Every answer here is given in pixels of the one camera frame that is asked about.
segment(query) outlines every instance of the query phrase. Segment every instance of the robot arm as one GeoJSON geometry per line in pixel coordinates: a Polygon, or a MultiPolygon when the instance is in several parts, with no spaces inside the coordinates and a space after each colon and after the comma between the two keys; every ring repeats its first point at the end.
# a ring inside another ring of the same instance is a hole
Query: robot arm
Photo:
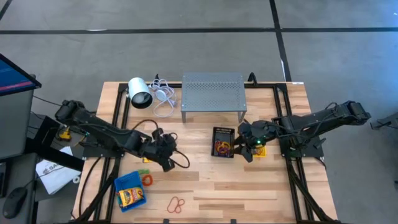
{"type": "Polygon", "coordinates": [[[234,142],[238,147],[234,152],[251,162],[252,150],[275,138],[288,138],[290,148],[294,150],[318,148],[325,141],[314,142],[319,135],[342,125],[362,125],[370,117],[360,103],[347,101],[340,105],[332,103],[324,110],[305,116],[283,116],[272,119],[272,122],[260,120],[252,124],[245,121],[238,127],[239,137],[234,142]]]}
{"type": "Polygon", "coordinates": [[[134,129],[119,129],[90,113],[82,102],[73,100],[64,100],[55,118],[63,124],[78,126],[89,132],[105,149],[146,157],[159,163],[164,172],[175,167],[170,156],[177,145],[171,134],[163,134],[162,128],[157,127],[152,137],[134,129]]]}

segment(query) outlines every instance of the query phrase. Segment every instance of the wooden tabletop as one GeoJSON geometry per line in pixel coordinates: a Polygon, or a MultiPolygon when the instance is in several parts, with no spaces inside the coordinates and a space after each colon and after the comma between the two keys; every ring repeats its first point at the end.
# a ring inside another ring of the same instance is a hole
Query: wooden tabletop
{"type": "MultiPolygon", "coordinates": [[[[119,82],[106,82],[103,86],[97,116],[107,122],[112,122],[118,86],[119,82]]],[[[311,113],[304,85],[287,83],[287,88],[293,114],[311,113]]],[[[180,89],[176,89],[176,93],[180,99],[180,89]]],[[[119,127],[125,99],[123,97],[121,102],[119,127]]],[[[271,89],[247,88],[246,99],[248,112],[245,118],[248,121],[277,116],[271,89]]],[[[159,113],[167,114],[169,109],[164,106],[159,113]]],[[[180,105],[169,118],[156,118],[152,108],[138,110],[131,106],[127,128],[132,128],[142,119],[154,119],[165,133],[177,133],[177,147],[187,155],[191,166],[188,169],[176,167],[170,172],[162,172],[160,165],[154,162],[142,163],[140,158],[126,154],[121,160],[119,176],[138,169],[150,169],[154,183],[144,188],[147,203],[141,207],[122,213],[115,200],[112,223],[162,223],[164,218],[169,218],[172,223],[230,223],[233,218],[238,223],[295,223],[289,179],[284,158],[280,155],[278,140],[267,143],[267,157],[257,157],[252,163],[247,163],[240,155],[235,155],[233,159],[210,155],[213,127],[237,130],[236,113],[188,113],[187,122],[183,124],[180,105]],[[167,211],[174,196],[185,201],[181,206],[181,213],[167,211]]],[[[144,123],[138,130],[150,134],[154,125],[144,123]]],[[[178,154],[172,158],[186,164],[178,154]]],[[[95,160],[92,158],[85,162],[73,208],[74,216],[78,214],[83,182],[95,160]]],[[[82,210],[97,194],[103,161],[104,159],[100,160],[90,176],[83,196],[82,210]]],[[[327,215],[337,218],[325,168],[312,158],[304,158],[303,163],[310,193],[327,215]]],[[[101,218],[105,218],[108,193],[103,200],[101,218]]],[[[306,218],[300,193],[299,199],[302,216],[306,218]]]]}

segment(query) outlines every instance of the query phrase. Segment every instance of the computer monitor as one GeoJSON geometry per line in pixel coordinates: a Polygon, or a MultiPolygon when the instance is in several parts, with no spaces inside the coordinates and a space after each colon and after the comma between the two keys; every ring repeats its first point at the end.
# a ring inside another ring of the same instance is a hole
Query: computer monitor
{"type": "Polygon", "coordinates": [[[0,54],[0,96],[33,90],[42,86],[34,77],[0,54]]]}

